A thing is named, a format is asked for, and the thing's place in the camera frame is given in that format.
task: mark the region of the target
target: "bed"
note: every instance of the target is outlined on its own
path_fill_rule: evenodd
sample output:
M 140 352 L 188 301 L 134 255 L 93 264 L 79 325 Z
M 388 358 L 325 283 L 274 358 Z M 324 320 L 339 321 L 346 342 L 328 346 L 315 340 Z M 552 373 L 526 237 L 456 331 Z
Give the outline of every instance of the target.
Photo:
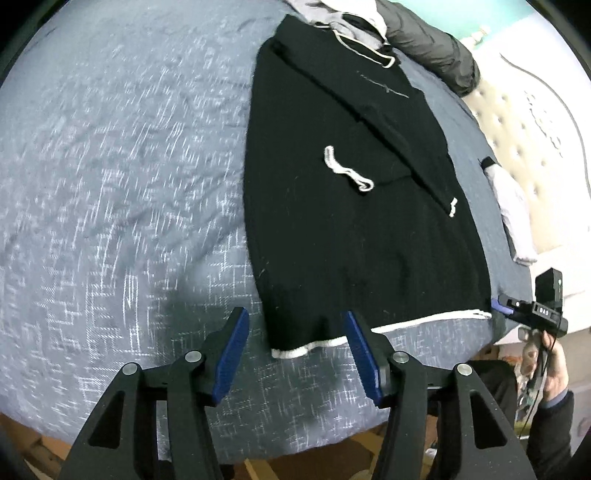
M 537 263 L 564 280 L 569 333 L 591 326 L 591 80 L 554 27 L 538 13 L 477 48 L 482 78 L 464 98 L 497 160 L 530 207 Z M 565 81 L 564 72 L 568 72 Z M 499 343 L 518 342 L 512 329 Z
M 207 412 L 221 462 L 386 420 L 348 346 L 283 361 L 265 343 L 241 172 L 255 55 L 289 11 L 278 0 L 72 0 L 22 52 L 0 89 L 3 413 L 72 442 L 121 365 L 171 362 L 240 305 L 251 314 L 246 350 L 232 392 Z M 494 145 L 472 106 L 400 57 L 446 134 L 492 294 L 531 299 L 479 165 Z M 505 329 L 493 316 L 388 337 L 450 368 Z

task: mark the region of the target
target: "blue gripper pad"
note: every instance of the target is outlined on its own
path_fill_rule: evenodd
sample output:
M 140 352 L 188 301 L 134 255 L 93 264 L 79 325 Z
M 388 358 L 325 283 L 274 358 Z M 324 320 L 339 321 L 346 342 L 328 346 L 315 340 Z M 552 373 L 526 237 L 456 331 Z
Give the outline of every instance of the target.
M 343 320 L 345 321 L 345 335 L 349 341 L 351 354 L 353 355 L 353 360 L 355 360 L 365 394 L 376 405 L 380 405 L 383 395 L 379 387 L 379 369 L 375 358 L 371 353 L 367 340 L 353 312 L 345 312 L 343 314 Z
M 219 404 L 230 391 L 234 375 L 240 363 L 242 351 L 246 345 L 248 332 L 248 312 L 242 307 L 234 308 L 224 328 L 220 331 L 222 338 L 227 339 L 227 343 L 216 364 L 215 380 L 212 389 L 212 400 L 215 405 Z
M 515 313 L 515 311 L 512 308 L 501 305 L 498 299 L 491 299 L 491 308 L 507 316 L 513 315 Z

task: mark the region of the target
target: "black sleeve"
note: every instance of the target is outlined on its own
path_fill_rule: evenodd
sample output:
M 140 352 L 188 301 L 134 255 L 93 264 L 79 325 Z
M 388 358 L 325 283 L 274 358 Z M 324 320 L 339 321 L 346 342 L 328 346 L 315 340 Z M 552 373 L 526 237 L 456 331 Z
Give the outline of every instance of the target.
M 570 429 L 573 424 L 574 395 L 571 391 L 550 408 L 538 408 L 531 424 L 527 456 L 538 480 L 561 478 L 568 464 Z

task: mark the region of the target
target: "sweater cuff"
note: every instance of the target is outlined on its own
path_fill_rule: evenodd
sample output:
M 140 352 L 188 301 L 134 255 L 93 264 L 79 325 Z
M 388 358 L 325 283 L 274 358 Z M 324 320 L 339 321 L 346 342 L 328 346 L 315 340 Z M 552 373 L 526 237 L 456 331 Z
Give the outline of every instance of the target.
M 568 388 L 565 388 L 562 392 L 560 392 L 558 395 L 556 395 L 552 400 L 545 402 L 544 400 L 542 400 L 540 402 L 540 408 L 552 408 L 556 405 L 558 405 L 560 402 L 562 402 L 565 398 L 566 398 L 566 394 L 569 392 Z

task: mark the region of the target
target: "screw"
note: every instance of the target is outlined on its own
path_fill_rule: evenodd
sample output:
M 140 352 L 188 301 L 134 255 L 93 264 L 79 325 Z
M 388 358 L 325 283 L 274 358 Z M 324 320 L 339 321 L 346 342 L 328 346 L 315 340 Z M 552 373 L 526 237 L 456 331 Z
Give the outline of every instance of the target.
M 125 364 L 121 369 L 124 375 L 133 375 L 138 371 L 138 365 L 135 363 Z
M 191 350 L 187 353 L 187 355 L 185 355 L 185 360 L 190 364 L 193 364 L 195 362 L 199 362 L 202 356 L 203 355 L 201 355 L 201 352 L 198 350 Z
M 408 362 L 408 354 L 405 352 L 394 352 L 392 354 L 392 360 L 398 364 L 405 364 Z
M 467 377 L 468 375 L 470 375 L 472 373 L 472 367 L 470 365 L 466 365 L 466 364 L 459 364 L 457 366 L 457 372 L 460 375 L 464 375 L 465 377 Z

